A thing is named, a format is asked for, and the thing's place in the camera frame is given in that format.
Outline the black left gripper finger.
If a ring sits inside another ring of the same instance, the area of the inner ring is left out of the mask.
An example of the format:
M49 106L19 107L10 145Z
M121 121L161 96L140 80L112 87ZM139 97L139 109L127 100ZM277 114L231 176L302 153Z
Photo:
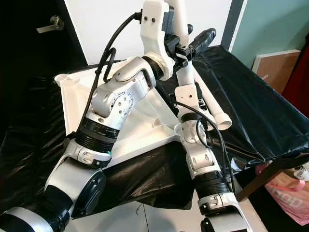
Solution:
M216 37L216 29L209 28L202 31L198 34L194 40L188 45L190 50L190 54L192 55L199 55L205 51L205 49L210 46L214 38Z

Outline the white plastic table leg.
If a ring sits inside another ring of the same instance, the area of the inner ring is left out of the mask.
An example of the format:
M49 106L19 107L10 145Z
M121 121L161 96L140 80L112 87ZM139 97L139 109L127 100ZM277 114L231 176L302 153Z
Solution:
M188 12L184 0L166 0L166 2L174 7L173 27L174 35L180 38L179 45L187 46L190 43L188 32ZM187 66L177 71L177 80L179 86L177 92L188 93L195 91L194 67L192 62L188 62Z
M199 88L201 89L201 93L205 99L208 110L214 118L214 122L216 122L216 128L221 131L227 130L233 124L230 116L223 111L218 101L215 99L214 95L208 88L207 84L203 81L197 71L193 71L193 73L195 82L199 84Z

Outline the white plastic table top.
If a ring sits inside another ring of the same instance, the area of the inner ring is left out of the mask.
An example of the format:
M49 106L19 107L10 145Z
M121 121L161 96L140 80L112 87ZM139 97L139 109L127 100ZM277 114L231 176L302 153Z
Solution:
M60 157L110 168L171 142L181 142L181 123L155 90L155 69L146 58L123 60L111 67L109 82L99 81L91 93L94 69L55 77L60 87L67 134L75 134L82 117L111 128L105 148L86 148L71 141Z

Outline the white framed brown board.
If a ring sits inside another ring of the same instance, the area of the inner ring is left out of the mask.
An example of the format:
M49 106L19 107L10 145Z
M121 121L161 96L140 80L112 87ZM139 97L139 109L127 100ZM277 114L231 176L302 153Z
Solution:
M252 71L274 90L282 94L301 51L290 49L287 51L257 55Z

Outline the black plastic table cover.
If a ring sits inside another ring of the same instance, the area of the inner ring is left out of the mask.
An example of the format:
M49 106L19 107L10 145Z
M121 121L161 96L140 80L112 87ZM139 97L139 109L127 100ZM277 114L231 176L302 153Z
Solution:
M221 46L194 62L214 91L232 128L222 132L230 156L252 166L262 160L309 153L309 118ZM37 199L66 145L60 88L52 75L29 78L0 148L0 210ZM162 209L188 210L194 195L178 142L110 164L107 184L94 213L138 202Z

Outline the dark red cloth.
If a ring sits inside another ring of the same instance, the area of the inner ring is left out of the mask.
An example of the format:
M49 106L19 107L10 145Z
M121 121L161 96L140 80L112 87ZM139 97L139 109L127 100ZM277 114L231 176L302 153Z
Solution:
M293 105L302 105L302 99L309 95L309 42L303 46L292 74L283 91L283 97Z

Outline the pink clear plastic bag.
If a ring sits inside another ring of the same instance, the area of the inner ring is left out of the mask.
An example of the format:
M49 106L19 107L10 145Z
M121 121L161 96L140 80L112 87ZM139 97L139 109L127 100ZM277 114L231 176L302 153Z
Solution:
M309 162L283 170L265 188L291 219L309 225Z

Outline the dark grey wall trim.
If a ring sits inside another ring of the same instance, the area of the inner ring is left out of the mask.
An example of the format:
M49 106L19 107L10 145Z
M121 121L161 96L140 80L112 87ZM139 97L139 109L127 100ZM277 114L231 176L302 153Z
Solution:
M249 0L232 0L220 45L227 51L231 51L234 39Z

